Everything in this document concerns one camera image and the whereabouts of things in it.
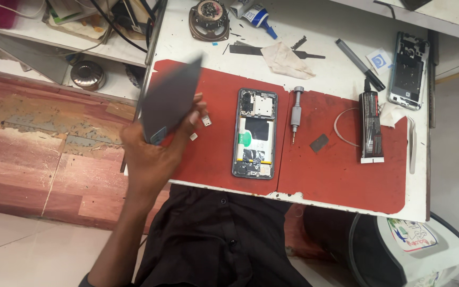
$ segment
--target cloth rag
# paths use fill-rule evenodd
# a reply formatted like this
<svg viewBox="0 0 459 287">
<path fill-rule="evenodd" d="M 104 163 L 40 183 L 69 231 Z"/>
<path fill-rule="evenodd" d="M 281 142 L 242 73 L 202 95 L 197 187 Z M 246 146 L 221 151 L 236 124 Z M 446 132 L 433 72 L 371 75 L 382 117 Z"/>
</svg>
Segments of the cloth rag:
<svg viewBox="0 0 459 287">
<path fill-rule="evenodd" d="M 261 48 L 261 52 L 274 73 L 303 80 L 315 76 L 313 71 L 283 42 Z"/>
<path fill-rule="evenodd" d="M 393 103 L 383 103 L 380 106 L 380 124 L 394 128 L 394 124 L 406 116 L 406 109 Z"/>
</svg>

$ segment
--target screwdriver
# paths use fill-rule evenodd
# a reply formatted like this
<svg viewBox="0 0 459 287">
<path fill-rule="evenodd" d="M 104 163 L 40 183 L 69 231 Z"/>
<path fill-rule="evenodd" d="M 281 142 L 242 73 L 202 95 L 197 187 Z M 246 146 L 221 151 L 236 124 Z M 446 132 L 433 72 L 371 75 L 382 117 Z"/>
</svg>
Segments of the screwdriver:
<svg viewBox="0 0 459 287">
<path fill-rule="evenodd" d="M 300 112 L 302 108 L 300 107 L 300 94 L 304 92 L 304 87 L 297 86 L 293 89 L 295 93 L 297 93 L 297 97 L 295 99 L 295 105 L 292 108 L 292 118 L 291 118 L 291 125 L 293 127 L 293 140 L 292 145 L 295 144 L 295 133 L 297 132 L 297 127 L 300 126 Z"/>
</svg>

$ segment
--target man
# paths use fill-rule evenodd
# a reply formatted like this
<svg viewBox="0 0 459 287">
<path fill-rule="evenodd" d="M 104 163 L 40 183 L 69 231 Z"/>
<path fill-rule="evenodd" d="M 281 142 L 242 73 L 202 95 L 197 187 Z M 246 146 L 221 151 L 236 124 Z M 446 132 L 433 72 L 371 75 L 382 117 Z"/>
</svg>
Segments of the man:
<svg viewBox="0 0 459 287">
<path fill-rule="evenodd" d="M 290 203 L 180 185 L 171 186 L 151 224 L 131 284 L 146 217 L 180 164 L 200 116 L 207 114 L 201 98 L 195 95 L 168 147 L 145 143 L 138 123 L 122 130 L 129 169 L 125 203 L 80 287 L 310 286 L 284 250 L 284 214 Z"/>
</svg>

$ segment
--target hand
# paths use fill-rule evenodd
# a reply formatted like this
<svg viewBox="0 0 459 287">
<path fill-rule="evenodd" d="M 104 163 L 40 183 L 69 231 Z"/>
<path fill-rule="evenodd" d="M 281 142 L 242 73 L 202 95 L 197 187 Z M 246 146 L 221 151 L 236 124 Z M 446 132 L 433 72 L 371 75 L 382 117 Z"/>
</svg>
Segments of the hand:
<svg viewBox="0 0 459 287">
<path fill-rule="evenodd" d="M 146 143 L 138 121 L 122 129 L 120 138 L 125 148 L 129 171 L 126 203 L 136 203 L 144 210 L 145 207 L 153 207 L 157 195 L 182 161 L 190 135 L 200 125 L 200 116 L 207 114 L 207 103 L 201 102 L 201 99 L 202 93 L 194 96 L 191 110 L 176 129 L 173 141 L 168 147 Z"/>
</svg>

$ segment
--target black shirt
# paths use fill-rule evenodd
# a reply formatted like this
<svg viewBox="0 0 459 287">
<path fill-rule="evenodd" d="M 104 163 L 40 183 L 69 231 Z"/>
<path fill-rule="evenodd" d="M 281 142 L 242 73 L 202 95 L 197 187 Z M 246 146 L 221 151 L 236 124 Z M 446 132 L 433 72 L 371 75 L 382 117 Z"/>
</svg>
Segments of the black shirt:
<svg viewBox="0 0 459 287">
<path fill-rule="evenodd" d="M 310 286 L 284 249 L 290 206 L 173 184 L 150 226 L 134 285 Z M 87 276 L 79 286 L 91 287 Z"/>
</svg>

